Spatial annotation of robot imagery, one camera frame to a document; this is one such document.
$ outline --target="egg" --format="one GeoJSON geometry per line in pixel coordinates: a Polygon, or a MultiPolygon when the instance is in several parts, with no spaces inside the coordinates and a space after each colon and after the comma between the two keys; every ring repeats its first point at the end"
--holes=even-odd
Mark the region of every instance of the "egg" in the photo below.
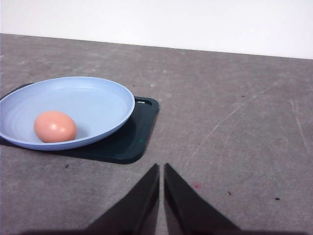
{"type": "Polygon", "coordinates": [[[77,135],[75,122],[59,111],[47,111],[38,115],[34,130],[40,140],[48,143],[71,141],[77,135]]]}

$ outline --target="white wall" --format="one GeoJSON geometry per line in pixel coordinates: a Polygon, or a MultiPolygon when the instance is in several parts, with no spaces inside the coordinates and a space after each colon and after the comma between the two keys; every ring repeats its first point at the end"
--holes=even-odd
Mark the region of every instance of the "white wall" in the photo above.
{"type": "Polygon", "coordinates": [[[1,0],[1,32],[313,59],[313,0],[1,0]]]}

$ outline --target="dark green tray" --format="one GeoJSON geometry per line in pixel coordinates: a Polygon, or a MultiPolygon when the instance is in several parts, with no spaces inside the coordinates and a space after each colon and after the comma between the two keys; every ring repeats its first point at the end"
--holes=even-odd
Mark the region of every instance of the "dark green tray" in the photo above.
{"type": "MultiPolygon", "coordinates": [[[[132,115],[119,130],[109,137],[80,148],[42,152],[117,164],[133,163],[142,157],[146,149],[158,111],[159,105],[156,100],[135,96],[132,115]]],[[[0,144],[22,148],[1,137],[0,144]]]]}

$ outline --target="light blue plate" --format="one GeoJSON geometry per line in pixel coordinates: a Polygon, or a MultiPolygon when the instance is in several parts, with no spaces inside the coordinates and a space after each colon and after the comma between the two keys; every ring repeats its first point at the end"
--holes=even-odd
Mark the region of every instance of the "light blue plate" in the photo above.
{"type": "Polygon", "coordinates": [[[124,86],[96,77],[54,78],[21,88],[0,101],[0,135],[37,150],[77,148],[118,130],[134,110],[134,96],[124,86]],[[72,141],[44,143],[35,134],[36,117],[57,110],[69,115],[78,133],[72,141]]]}

